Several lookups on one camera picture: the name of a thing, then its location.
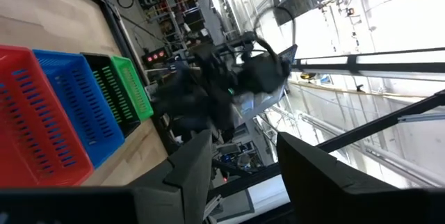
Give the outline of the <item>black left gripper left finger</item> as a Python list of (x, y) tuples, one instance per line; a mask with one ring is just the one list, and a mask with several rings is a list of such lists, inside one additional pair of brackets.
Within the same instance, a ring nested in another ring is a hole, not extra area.
[(138, 223), (202, 224), (211, 161), (211, 132), (204, 130), (132, 181)]

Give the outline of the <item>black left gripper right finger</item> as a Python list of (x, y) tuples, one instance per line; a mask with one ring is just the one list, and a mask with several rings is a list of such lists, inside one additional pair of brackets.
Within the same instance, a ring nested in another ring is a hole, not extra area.
[(398, 189), (286, 132), (277, 154), (299, 224), (445, 224), (445, 189)]

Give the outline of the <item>black aluminium rig beam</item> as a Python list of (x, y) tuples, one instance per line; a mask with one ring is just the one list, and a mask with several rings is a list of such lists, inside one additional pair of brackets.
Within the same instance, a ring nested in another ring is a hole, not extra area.
[(445, 47), (300, 58), (292, 69), (307, 73), (377, 76), (379, 73), (445, 73)]
[[(372, 134), (378, 133), (379, 131), (397, 125), (398, 119), (400, 117), (424, 113), (426, 111), (435, 109), (438, 106), (445, 106), (445, 90), (441, 90), (419, 102), (413, 103), (402, 109), (382, 116), (381, 118), (368, 122), (365, 125), (347, 131), (344, 134), (331, 138), (328, 141), (318, 144), (316, 147), (324, 152), (331, 153), (347, 145), (360, 141)], [(239, 179), (209, 190), (207, 199), (210, 200), (214, 196), (218, 195), (221, 195), (225, 198), (229, 195), (238, 193), (239, 191), (244, 191), (251, 186), (264, 182), (280, 174), (280, 165), (278, 163), (274, 163), (273, 165), (270, 165), (257, 173), (243, 176)]]

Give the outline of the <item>green slotted plastic basket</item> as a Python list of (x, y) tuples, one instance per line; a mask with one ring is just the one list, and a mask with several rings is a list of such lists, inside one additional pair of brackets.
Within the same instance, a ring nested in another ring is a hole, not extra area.
[(143, 122), (153, 116), (151, 104), (132, 61), (121, 56), (111, 56), (118, 75), (126, 89), (139, 119)]

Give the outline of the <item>black slotted plastic basket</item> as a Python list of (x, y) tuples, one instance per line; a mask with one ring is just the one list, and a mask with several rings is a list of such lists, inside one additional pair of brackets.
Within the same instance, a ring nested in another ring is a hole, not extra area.
[(82, 55), (86, 58), (122, 133), (125, 137), (129, 136), (140, 125), (140, 120), (110, 56), (92, 53)]

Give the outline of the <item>blue slotted plastic basket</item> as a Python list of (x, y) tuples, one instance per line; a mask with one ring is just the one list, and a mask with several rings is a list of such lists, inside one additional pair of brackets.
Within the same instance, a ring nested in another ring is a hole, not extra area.
[(124, 135), (86, 58), (42, 49), (33, 53), (93, 166), (100, 167), (124, 143)]

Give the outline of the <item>black device with red lights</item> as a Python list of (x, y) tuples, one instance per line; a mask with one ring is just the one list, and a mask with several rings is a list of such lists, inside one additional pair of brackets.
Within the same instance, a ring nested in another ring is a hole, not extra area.
[(157, 63), (164, 63), (169, 58), (168, 51), (165, 47), (161, 47), (150, 51), (144, 48), (144, 54), (141, 56), (142, 61), (146, 67), (151, 67)]

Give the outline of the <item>red slotted plastic basket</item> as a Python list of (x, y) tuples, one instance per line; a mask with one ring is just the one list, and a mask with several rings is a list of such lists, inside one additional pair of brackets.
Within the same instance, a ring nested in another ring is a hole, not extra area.
[(33, 52), (0, 45), (0, 188), (80, 185), (92, 172)]

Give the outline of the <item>black aluminium table frame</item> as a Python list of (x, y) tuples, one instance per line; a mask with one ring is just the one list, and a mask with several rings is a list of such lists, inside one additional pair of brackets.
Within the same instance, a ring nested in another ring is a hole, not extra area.
[[(111, 35), (113, 36), (113, 39), (118, 46), (118, 49), (120, 50), (120, 53), (123, 54), (124, 57), (129, 57), (131, 62), (136, 66), (138, 57), (136, 56), (136, 52), (133, 50), (133, 45), (127, 32), (125, 31), (125, 26), (122, 22), (117, 8), (107, 0), (91, 1), (99, 6), (99, 9), (104, 16), (104, 19), (111, 31)], [(143, 85), (148, 84), (148, 82), (145, 80), (146, 76), (143, 74), (142, 69), (138, 66), (136, 66), (136, 74), (137, 78)]]

